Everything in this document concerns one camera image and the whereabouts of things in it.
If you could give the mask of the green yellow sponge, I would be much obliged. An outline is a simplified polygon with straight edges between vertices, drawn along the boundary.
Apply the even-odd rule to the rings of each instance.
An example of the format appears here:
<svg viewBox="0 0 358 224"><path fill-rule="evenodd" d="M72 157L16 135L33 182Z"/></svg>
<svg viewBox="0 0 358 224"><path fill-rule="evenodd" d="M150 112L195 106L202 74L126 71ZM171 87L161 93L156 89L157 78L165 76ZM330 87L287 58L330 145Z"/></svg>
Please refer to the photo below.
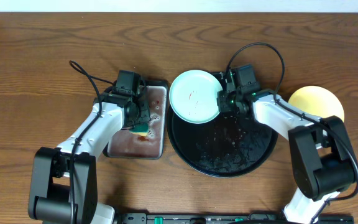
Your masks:
<svg viewBox="0 0 358 224"><path fill-rule="evenodd" d="M149 125L147 123L137 124L129 131L132 134L146 137L149 133Z"/></svg>

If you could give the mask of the light green plate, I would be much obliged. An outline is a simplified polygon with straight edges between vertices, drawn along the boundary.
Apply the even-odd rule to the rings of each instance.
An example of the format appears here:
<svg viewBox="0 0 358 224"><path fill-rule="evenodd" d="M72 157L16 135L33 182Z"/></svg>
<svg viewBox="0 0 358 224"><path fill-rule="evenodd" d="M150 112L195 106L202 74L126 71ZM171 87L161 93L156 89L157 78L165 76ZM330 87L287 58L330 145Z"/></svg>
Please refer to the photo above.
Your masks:
<svg viewBox="0 0 358 224"><path fill-rule="evenodd" d="M202 70L185 71L170 87L170 106L186 122L207 123L219 115L217 98L222 90L212 74Z"/></svg>

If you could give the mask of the yellow plate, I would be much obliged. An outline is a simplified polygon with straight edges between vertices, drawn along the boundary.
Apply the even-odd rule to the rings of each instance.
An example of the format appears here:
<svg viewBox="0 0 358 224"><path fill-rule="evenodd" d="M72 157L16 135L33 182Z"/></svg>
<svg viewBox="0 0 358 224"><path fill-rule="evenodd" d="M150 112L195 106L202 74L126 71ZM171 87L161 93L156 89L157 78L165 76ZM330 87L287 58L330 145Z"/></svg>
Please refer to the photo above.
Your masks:
<svg viewBox="0 0 358 224"><path fill-rule="evenodd" d="M320 86L304 86L295 91L288 103L305 113L328 118L337 116L344 121L344 108L337 96Z"/></svg>

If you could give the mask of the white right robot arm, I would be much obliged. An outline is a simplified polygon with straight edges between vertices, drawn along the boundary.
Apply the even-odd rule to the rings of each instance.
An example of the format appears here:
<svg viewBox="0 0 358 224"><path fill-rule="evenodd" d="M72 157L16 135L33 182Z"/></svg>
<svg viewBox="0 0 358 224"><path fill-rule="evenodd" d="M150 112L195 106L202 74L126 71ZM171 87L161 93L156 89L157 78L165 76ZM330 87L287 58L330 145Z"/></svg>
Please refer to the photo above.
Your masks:
<svg viewBox="0 0 358 224"><path fill-rule="evenodd" d="M321 118L289 105L271 90L219 91L219 111L249 115L288 140L297 189L283 209L290 223L316 223L325 206L358 193L358 163L343 121ZM353 193L340 197L352 184Z"/></svg>

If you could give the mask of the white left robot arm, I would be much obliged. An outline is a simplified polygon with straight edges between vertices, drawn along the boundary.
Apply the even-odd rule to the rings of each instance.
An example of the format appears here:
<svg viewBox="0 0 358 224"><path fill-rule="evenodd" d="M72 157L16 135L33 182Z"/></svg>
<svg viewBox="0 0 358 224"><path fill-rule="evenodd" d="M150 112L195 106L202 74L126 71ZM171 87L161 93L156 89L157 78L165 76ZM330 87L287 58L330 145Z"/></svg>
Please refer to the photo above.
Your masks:
<svg viewBox="0 0 358 224"><path fill-rule="evenodd" d="M114 209L98 201L96 161L114 134L149 119L146 95L98 96L89 116L67 140L35 154L29 216L44 223L112 223Z"/></svg>

